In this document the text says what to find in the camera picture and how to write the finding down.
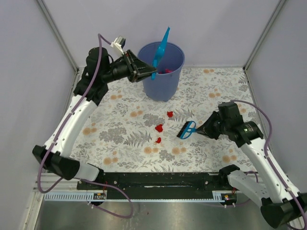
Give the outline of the blue plastic dustpan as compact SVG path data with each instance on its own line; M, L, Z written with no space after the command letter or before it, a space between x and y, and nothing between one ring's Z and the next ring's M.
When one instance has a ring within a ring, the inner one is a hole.
M165 48L166 48L166 44L167 44L167 40L168 40L168 36L169 36L169 31L170 31L170 27L167 28L164 37L160 43L160 45L158 46L156 53L154 55L153 61L152 61L152 66L157 68L162 57L165 54Z

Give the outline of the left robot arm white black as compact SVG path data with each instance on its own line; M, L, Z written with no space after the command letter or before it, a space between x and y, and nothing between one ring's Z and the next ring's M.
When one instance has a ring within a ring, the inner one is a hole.
M104 184L104 178L100 175L103 173L102 169L70 158L77 136L107 93L108 83L122 78L139 82L156 71L155 67L138 59L130 50L113 60L105 48L91 49L68 111L45 144L33 148L32 153L40 163L40 169L50 171L65 180L87 180L93 189L101 188Z

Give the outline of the blue hand brush black bristles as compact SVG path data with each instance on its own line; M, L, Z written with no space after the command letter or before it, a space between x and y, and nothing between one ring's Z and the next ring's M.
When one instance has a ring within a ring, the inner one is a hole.
M196 131L196 129L195 121L187 121L178 132L177 137L180 139L187 139Z

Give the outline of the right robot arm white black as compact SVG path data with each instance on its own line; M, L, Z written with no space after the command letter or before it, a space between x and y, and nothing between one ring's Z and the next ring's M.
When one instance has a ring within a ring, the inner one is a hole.
M222 189L234 187L251 199L261 211L266 222L273 228L292 220L307 220L307 195L291 182L269 150L270 138L265 138L252 121L245 122L238 108L238 100L218 105L218 111L196 129L196 133L217 140L227 136L243 151L263 181L259 184L246 179L241 170L220 175Z

